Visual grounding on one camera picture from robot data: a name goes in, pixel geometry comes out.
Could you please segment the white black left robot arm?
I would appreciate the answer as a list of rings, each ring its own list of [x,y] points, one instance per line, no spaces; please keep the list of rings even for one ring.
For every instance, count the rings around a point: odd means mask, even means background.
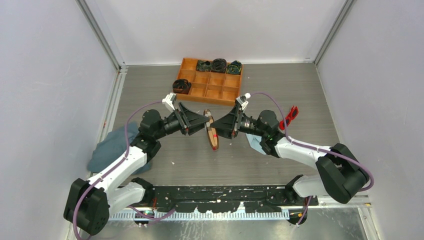
[[[76,179],[70,186],[63,217],[72,223],[76,239],[81,239],[79,230],[94,236],[107,224],[111,215],[138,203],[148,207],[153,202],[153,186],[135,178],[127,185],[121,183],[132,173],[149,163],[161,148],[160,139],[175,132],[193,135],[202,130],[209,118],[193,112],[182,103],[166,106],[170,115],[162,118],[155,109],[142,115],[138,134],[132,141],[125,138],[124,152],[91,178]]]

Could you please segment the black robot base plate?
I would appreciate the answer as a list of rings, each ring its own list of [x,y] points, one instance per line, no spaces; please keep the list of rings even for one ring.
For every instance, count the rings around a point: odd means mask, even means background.
[[[307,200],[286,193],[277,185],[175,185],[154,186],[150,201],[136,202],[134,208],[167,213],[234,213],[244,206],[248,213],[276,213],[282,207],[304,207]]]

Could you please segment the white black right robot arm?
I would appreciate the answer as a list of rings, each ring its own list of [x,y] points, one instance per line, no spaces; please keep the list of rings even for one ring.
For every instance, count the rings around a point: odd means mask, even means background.
[[[223,138],[232,139],[238,133],[260,137],[259,145],[266,155],[290,159],[312,167],[317,175],[299,175],[286,185],[285,198],[291,205],[299,205],[305,197],[330,196],[346,204],[365,185],[372,186],[373,178],[341,143],[320,146],[289,138],[279,128],[274,111],[263,110],[257,119],[247,116],[241,106],[214,121],[211,127]]]

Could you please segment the light blue cleaning cloth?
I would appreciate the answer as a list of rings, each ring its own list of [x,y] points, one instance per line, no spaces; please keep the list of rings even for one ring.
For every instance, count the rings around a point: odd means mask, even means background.
[[[245,134],[247,141],[252,149],[259,152],[262,155],[266,155],[265,151],[262,149],[260,142],[262,140],[261,136],[253,135],[253,134]]]

